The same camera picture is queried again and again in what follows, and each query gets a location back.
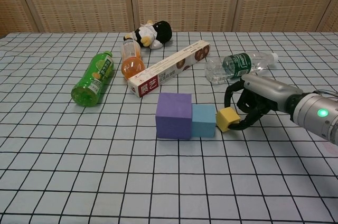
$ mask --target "green bottle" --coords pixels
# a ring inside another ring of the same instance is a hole
[[[96,54],[81,80],[73,87],[72,99],[80,106],[95,106],[100,98],[102,87],[114,69],[110,51]]]

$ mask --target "snack box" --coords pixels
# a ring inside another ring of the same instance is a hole
[[[138,97],[142,97],[204,59],[209,52],[210,43],[199,40],[129,78],[128,86]]]

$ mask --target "yellow cube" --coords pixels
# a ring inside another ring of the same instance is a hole
[[[239,123],[240,120],[240,116],[231,107],[219,110],[216,115],[216,124],[222,132],[228,131],[229,125]]]

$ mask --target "plush penguin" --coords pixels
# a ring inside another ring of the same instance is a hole
[[[153,24],[153,21],[149,20],[147,24],[125,35],[124,40],[133,38],[141,47],[159,49],[164,43],[170,41],[172,35],[173,32],[168,22],[159,21]]]

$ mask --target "table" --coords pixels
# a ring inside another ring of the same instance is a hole
[[[337,146],[276,112],[214,138],[156,138],[160,91],[220,109],[228,84],[211,85],[204,60],[140,99],[119,70],[123,36],[0,40],[1,224],[338,222]],[[165,48],[143,48],[143,60],[149,67],[199,39],[211,44],[206,59],[274,51],[279,63],[262,76],[338,91],[338,33],[178,32]],[[96,107],[79,107],[70,91],[105,50],[117,70]]]

